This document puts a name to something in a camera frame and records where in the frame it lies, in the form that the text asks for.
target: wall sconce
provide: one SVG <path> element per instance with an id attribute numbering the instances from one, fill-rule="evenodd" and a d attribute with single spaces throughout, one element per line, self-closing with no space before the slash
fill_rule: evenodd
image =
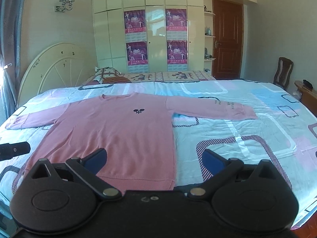
<path id="1" fill-rule="evenodd" d="M 71 11 L 73 9 L 72 5 L 75 0 L 60 0 L 60 2 L 62 3 L 62 6 L 55 6 L 56 12 L 65 12 L 65 10 Z"/>

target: blue curtain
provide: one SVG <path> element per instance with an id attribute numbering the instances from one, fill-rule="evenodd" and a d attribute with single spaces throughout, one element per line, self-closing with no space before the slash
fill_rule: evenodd
<path id="1" fill-rule="evenodd" d="M 16 110 L 20 86 L 21 23 L 24 0 L 0 0 L 0 66 L 3 71 L 1 98 L 6 118 Z"/>

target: wooden floor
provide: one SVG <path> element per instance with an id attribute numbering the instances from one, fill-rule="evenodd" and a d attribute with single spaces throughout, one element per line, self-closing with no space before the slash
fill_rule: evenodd
<path id="1" fill-rule="evenodd" d="M 317 213 L 315 213 L 301 228 L 293 231 L 299 238 L 317 237 Z"/>

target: door handle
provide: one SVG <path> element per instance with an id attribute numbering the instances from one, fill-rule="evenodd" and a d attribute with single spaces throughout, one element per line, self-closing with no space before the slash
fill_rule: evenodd
<path id="1" fill-rule="evenodd" d="M 218 45 L 221 45 L 221 43 L 219 43 L 218 40 L 216 40 L 216 42 L 215 42 L 215 48 L 216 49 L 218 48 Z"/>

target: wooden chair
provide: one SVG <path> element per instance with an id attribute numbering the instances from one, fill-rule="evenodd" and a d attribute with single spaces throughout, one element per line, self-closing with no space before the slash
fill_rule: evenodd
<path id="1" fill-rule="evenodd" d="M 277 72 L 274 76 L 273 84 L 286 90 L 289 85 L 289 78 L 291 76 L 293 67 L 294 63 L 291 60 L 285 57 L 280 57 L 278 60 Z"/>

